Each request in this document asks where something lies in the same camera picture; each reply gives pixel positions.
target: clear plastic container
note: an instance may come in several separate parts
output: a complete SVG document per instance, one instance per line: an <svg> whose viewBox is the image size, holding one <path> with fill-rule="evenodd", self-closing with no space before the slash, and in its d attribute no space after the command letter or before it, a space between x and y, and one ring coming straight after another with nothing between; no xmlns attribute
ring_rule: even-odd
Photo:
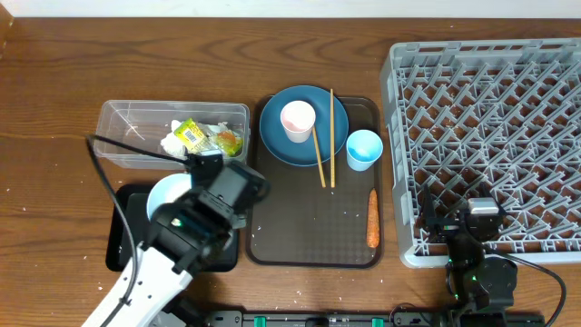
<svg viewBox="0 0 581 327"><path fill-rule="evenodd" d="M245 104L195 103L174 101L110 100L103 104L96 133L140 149L167 154L160 141L172 131L172 120L217 124L227 122L244 144L235 157L224 160L246 161L250 140L250 111ZM136 154L120 147L95 141L99 157L123 168L180 170L180 163Z"/></svg>

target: green connector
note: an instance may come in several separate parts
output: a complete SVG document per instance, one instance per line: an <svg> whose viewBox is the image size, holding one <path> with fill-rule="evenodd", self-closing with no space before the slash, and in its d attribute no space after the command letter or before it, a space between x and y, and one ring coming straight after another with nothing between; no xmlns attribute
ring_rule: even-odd
<svg viewBox="0 0 581 327"><path fill-rule="evenodd" d="M383 327L383 319L381 318L371 319L371 327Z"/></svg>
<svg viewBox="0 0 581 327"><path fill-rule="evenodd" d="M254 327L266 327L266 317L254 317Z"/></svg>

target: paper cup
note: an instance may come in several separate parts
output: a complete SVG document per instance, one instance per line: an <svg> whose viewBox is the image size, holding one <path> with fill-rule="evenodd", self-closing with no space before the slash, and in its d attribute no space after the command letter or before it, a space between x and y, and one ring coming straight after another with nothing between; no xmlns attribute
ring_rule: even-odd
<svg viewBox="0 0 581 327"><path fill-rule="evenodd" d="M174 202L191 189L192 176L188 173L175 173L162 178L147 196L147 218L151 221L153 213L160 205Z"/></svg>
<svg viewBox="0 0 581 327"><path fill-rule="evenodd" d="M358 130L347 139L347 164L358 172L371 167L383 153L381 138L368 130Z"/></svg>
<svg viewBox="0 0 581 327"><path fill-rule="evenodd" d="M315 109L304 101L290 102L281 111L284 133L294 143L303 143L309 139L315 119Z"/></svg>

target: brown tray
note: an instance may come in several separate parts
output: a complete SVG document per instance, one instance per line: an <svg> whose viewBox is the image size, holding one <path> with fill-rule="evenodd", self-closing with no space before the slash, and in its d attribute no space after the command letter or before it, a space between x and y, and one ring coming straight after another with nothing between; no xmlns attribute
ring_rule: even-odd
<svg viewBox="0 0 581 327"><path fill-rule="evenodd" d="M330 188L330 161L323 164L327 188L320 186L317 166L296 167L274 157L260 138L262 108L257 106L250 165L271 182L270 195L248 217L246 252L266 265L369 268L383 254L383 212L379 206L381 240L367 246L369 192L381 199L381 158L365 172L347 165L345 145L335 155L336 186ZM379 134L377 106L366 98L340 97L349 118L349 133L369 129Z"/></svg>

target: blue cup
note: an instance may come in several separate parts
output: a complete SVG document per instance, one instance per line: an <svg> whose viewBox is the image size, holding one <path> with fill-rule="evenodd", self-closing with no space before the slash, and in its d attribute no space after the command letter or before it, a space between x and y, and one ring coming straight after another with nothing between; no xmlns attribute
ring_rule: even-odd
<svg viewBox="0 0 581 327"><path fill-rule="evenodd" d="M383 153L381 138L368 130L358 130L347 139L347 164L352 170L363 172Z"/></svg>

